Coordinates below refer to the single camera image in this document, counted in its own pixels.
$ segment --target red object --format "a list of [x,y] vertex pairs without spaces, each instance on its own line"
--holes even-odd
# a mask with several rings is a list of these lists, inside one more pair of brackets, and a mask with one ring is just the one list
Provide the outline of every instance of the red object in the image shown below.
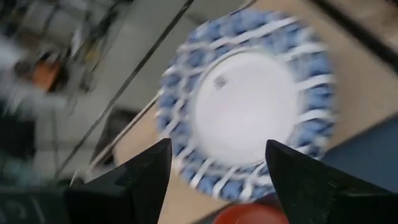
[[275,208],[250,203],[226,208],[213,224],[289,224],[289,221]]

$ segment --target wooden table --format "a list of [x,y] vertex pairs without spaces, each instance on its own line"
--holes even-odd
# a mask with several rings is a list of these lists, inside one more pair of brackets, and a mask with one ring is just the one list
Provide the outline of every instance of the wooden table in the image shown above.
[[[328,44],[338,82],[339,112],[329,149],[398,111],[396,75],[315,6],[304,0],[258,0],[253,7],[300,17]],[[116,145],[117,163],[126,162],[159,140],[155,111],[153,106]],[[192,223],[226,204],[196,192],[172,174],[159,223]]]

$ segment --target plate center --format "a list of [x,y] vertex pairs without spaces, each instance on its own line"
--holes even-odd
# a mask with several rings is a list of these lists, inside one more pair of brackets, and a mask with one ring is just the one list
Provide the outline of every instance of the plate center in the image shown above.
[[293,75],[262,50],[230,53],[213,62],[191,107],[193,136],[203,153],[245,166],[265,159],[268,139],[286,143],[299,111]]

